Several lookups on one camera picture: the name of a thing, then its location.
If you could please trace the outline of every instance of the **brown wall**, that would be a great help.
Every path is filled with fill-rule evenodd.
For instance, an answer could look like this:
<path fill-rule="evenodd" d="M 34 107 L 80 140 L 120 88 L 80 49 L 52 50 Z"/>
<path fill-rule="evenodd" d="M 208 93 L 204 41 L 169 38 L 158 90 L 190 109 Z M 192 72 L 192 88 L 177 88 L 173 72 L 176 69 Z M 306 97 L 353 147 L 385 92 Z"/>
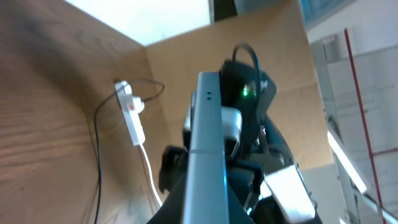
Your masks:
<path fill-rule="evenodd" d="M 296 1 L 234 17 L 148 46 L 152 75 L 166 84 L 160 102 L 172 142 L 181 145 L 181 126 L 200 71 L 219 70 L 235 44 L 245 41 L 276 82 L 269 114 L 301 168 L 332 162 L 312 56 Z M 238 59 L 250 63 L 246 54 Z"/>

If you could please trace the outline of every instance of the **wooden panel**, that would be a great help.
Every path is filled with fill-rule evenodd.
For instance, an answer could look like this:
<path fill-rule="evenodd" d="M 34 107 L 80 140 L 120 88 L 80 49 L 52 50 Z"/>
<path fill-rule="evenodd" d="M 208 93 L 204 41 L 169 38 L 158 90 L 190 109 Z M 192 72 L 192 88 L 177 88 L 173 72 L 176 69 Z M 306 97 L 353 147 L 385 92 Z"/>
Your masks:
<path fill-rule="evenodd" d="M 152 78 L 145 48 L 68 3 L 0 1 L 0 223 L 93 221 L 93 112 L 115 79 L 137 77 Z M 133 91 L 157 90 L 140 84 Z M 117 99 L 98 122 L 100 223 L 144 223 L 157 207 Z M 169 141 L 159 101 L 146 105 L 142 125 L 157 180 Z"/>
<path fill-rule="evenodd" d="M 253 47 L 277 84 L 279 106 L 271 105 L 271 118 L 279 124 L 285 120 L 279 129 L 302 167 L 332 163 L 310 47 L 293 0 L 147 47 L 153 76 L 168 86 L 161 103 L 173 143 L 181 144 L 180 127 L 198 73 L 219 70 L 240 41 Z M 238 60 L 251 63 L 242 52 Z"/>

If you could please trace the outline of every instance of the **red pipe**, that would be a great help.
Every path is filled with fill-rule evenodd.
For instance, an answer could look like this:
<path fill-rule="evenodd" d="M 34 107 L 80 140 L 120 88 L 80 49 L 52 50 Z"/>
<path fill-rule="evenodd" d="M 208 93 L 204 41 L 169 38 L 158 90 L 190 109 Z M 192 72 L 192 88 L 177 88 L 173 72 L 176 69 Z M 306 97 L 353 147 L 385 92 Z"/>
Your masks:
<path fill-rule="evenodd" d="M 373 153 L 373 156 L 380 156 L 380 155 L 392 153 L 392 152 L 398 152 L 398 148 L 388 149 L 388 150 L 381 151 L 381 152 L 375 152 L 375 153 Z"/>
<path fill-rule="evenodd" d="M 382 200 L 381 200 L 381 194 L 380 194 L 380 188 L 379 188 L 379 181 L 378 181 L 378 179 L 377 179 L 377 174 L 376 174 L 376 166 L 374 165 L 374 157 L 373 157 L 373 153 L 372 153 L 371 140 L 370 140 L 370 138 L 369 138 L 368 126 L 367 126 L 367 124 L 366 124 L 365 112 L 364 112 L 364 110 L 363 110 L 361 92 L 360 92 L 360 90 L 359 90 L 358 78 L 357 78 L 357 76 L 356 76 L 354 58 L 353 58 L 353 53 L 352 53 L 352 51 L 351 51 L 351 44 L 350 44 L 350 42 L 349 42 L 349 37 L 348 37 L 348 31 L 347 31 L 347 29 L 344 29 L 344 35 L 345 35 L 345 37 L 346 37 L 346 43 L 347 43 L 349 61 L 351 62 L 351 69 L 352 69 L 352 71 L 353 71 L 353 77 L 354 77 L 354 83 L 355 83 L 356 96 L 358 97 L 359 110 L 360 110 L 360 112 L 361 112 L 362 125 L 363 125 L 363 129 L 364 129 L 364 132 L 365 132 L 366 144 L 368 145 L 369 157 L 370 157 L 370 159 L 371 159 L 371 165 L 372 165 L 372 171 L 373 171 L 374 184 L 375 184 L 375 186 L 376 186 L 377 198 L 379 199 L 380 207 L 382 207 L 382 206 L 383 206 L 383 203 L 382 203 Z M 383 220 L 383 224 L 386 224 L 386 220 L 384 219 L 384 217 L 382 217 L 382 220 Z"/>

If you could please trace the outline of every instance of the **gray metal bar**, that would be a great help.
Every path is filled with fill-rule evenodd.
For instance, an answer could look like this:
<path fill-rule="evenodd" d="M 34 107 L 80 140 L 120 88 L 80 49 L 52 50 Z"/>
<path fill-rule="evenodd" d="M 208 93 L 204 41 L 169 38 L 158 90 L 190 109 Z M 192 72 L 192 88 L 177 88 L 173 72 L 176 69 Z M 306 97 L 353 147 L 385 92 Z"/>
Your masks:
<path fill-rule="evenodd" d="M 195 97 L 183 223 L 229 223 L 220 79 L 201 72 Z"/>

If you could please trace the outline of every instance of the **wooden table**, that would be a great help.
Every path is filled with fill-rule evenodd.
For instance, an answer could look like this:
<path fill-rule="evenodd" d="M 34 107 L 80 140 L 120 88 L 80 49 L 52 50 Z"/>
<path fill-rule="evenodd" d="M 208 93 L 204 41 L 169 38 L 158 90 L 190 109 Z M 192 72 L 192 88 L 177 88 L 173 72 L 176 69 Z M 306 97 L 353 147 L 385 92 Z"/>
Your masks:
<path fill-rule="evenodd" d="M 152 78 L 145 48 L 64 1 L 0 1 L 0 223 L 92 223 L 92 119 L 114 80 Z M 141 96 L 151 84 L 134 85 Z M 157 100 L 142 114 L 157 182 L 169 141 Z M 99 223 L 145 223 L 157 205 L 117 99 L 99 115 Z"/>

